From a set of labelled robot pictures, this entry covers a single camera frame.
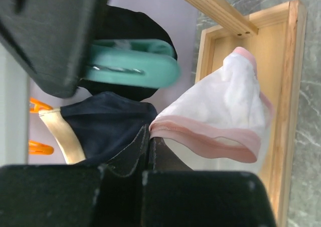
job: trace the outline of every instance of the dark blue fabric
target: dark blue fabric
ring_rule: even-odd
[[[87,159],[108,161],[157,116],[154,106],[103,92],[68,106],[61,115],[76,134]]]

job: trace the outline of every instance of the wooden stick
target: wooden stick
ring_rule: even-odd
[[[236,37],[257,35],[257,27],[225,0],[186,0]]]

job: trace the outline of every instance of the wooden frame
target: wooden frame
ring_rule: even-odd
[[[276,110],[259,177],[277,225],[286,226],[306,9],[294,0],[243,17],[225,0],[186,1],[220,24],[202,32],[196,82],[221,67],[237,46],[256,58],[261,90]]]

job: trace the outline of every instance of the marble floor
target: marble floor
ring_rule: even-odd
[[[227,0],[247,15],[289,0]],[[288,227],[321,226],[321,0],[301,0],[307,23],[301,78]],[[194,51],[195,71],[201,31],[215,23],[199,12]]]

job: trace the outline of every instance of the gray marble surface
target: gray marble surface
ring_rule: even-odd
[[[247,15],[290,0],[227,0]],[[301,0],[307,8],[303,69],[292,168],[288,227],[321,226],[321,0]],[[201,31],[215,23],[199,12],[195,80]]]

